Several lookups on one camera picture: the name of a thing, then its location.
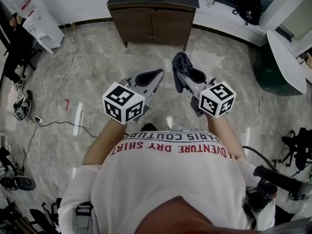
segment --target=floor trim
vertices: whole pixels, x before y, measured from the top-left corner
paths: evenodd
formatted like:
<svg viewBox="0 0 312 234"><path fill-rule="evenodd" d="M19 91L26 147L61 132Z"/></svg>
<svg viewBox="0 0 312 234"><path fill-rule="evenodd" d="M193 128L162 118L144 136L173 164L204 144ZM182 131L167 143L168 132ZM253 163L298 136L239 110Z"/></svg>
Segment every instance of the floor trim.
<svg viewBox="0 0 312 234"><path fill-rule="evenodd" d="M107 21L113 21L112 18L99 18L99 19L91 19L91 20L86 20L86 21L77 21L75 22L74 24L76 26L78 25L84 25L84 24L90 24L90 23L97 23L97 22L107 22ZM65 27L71 27L71 24L68 23L68 24L65 24ZM201 25L198 25L198 24L192 24L192 28L194 29L200 29L200 30L203 30L203 31L208 31L208 32L212 32L212 33L215 33L217 35L221 35L221 36L224 36L224 37L227 37L227 38L230 38L230 39L233 39L233 40L236 40L236 41L239 41L241 43L244 43L252 48L255 48L255 49L258 49L259 46L251 43L251 42L248 42L242 38L239 38L239 37L235 37L231 34L228 34L228 33L224 33L222 31L219 31L219 30L216 30L216 29L212 29L212 28L208 28L208 27L205 27L205 26L201 26Z"/></svg>

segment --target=white t-shirt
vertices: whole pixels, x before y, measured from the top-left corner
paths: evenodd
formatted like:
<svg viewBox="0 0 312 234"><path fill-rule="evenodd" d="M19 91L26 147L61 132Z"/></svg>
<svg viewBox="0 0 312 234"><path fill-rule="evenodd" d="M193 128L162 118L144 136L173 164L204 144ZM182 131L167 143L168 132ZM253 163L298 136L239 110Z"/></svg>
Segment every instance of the white t-shirt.
<svg viewBox="0 0 312 234"><path fill-rule="evenodd" d="M58 211L63 234L73 233L72 214L91 201L101 234L133 234L143 218L177 196L213 225L249 229L243 210L254 167L235 160L220 140L199 129L140 132L123 139L103 165L77 169ZM257 230L274 225L274 201L256 214Z"/></svg>

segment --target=person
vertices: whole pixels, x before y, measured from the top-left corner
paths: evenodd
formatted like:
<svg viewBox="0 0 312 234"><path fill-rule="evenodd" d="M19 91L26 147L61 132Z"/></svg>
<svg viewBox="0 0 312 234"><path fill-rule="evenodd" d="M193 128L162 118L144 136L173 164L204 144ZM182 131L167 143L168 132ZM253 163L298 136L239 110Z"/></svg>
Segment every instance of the person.
<svg viewBox="0 0 312 234"><path fill-rule="evenodd" d="M12 32L9 36L9 55L5 60L3 68L4 75L13 81L16 90L22 89L23 80L15 73L15 69L22 63L22 59L32 47L32 38L22 26L24 21L25 19L18 16L17 13L15 13L10 20Z"/></svg>
<svg viewBox="0 0 312 234"><path fill-rule="evenodd" d="M127 126L111 119L61 201L61 232L77 233L77 206L85 202L88 233L253 234L272 227L274 200L254 213L251 229L243 203L246 186L260 178L226 118L206 118L210 132L143 127L127 137Z"/></svg>

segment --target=gray cloth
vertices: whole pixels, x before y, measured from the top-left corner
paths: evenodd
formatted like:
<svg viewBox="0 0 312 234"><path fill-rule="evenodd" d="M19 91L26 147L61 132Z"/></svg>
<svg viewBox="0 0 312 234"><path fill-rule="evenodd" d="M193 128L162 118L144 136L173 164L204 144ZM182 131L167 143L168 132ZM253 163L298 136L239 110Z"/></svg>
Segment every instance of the gray cloth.
<svg viewBox="0 0 312 234"><path fill-rule="evenodd" d="M184 52L178 52L172 60L172 71L174 73L175 88L178 93L183 92L184 86L176 75L177 71L187 74L189 70L192 69L193 65L188 56Z"/></svg>

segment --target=white cable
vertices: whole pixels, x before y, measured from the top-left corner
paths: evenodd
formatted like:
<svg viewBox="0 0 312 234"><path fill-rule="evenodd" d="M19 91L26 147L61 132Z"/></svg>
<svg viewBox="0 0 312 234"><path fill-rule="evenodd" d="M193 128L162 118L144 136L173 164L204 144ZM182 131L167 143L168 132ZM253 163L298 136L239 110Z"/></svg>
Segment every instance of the white cable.
<svg viewBox="0 0 312 234"><path fill-rule="evenodd" d="M55 112L56 112L56 110L57 110L57 96L58 96L58 91L59 91L59 87L61 86L61 84L62 84L62 82L63 82L63 80L64 80L64 77L67 75L68 81L74 81L74 80L76 79L76 74L73 73L73 72L70 72L70 69L72 68L72 64L73 64L73 51L70 50L70 49L67 47L67 45L66 45L67 30L66 30L66 27L65 27L64 24L63 24L63 26L64 26L64 29L65 29L64 46L65 46L65 47L67 48L67 50L71 53L71 60L70 60L69 69L68 69L67 73L65 73L65 74L63 75L62 79L60 80L60 83L59 83L59 85L58 85L57 91L56 91L56 93L55 93L55 101L54 101L55 107L54 107L54 112L53 112L53 114L52 114L52 116L51 116L51 118L50 118L50 120L49 120L48 123L51 122L51 120L52 120L52 118L53 118L53 116L54 116L54 114L55 114ZM73 74L75 77L74 77L73 79L69 79L69 74Z"/></svg>

